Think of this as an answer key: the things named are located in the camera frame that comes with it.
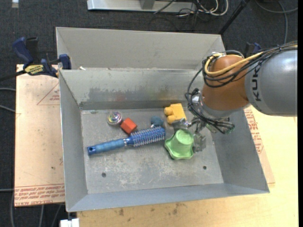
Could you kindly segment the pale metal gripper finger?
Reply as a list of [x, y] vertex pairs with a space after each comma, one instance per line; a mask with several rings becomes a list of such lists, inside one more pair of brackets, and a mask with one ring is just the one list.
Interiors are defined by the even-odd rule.
[[188, 130], [190, 127], [190, 123], [185, 119], [181, 118], [179, 120], [175, 120], [171, 123], [171, 126], [175, 131], [178, 130]]
[[193, 152], [198, 153], [206, 147], [206, 136], [200, 133], [194, 134]]

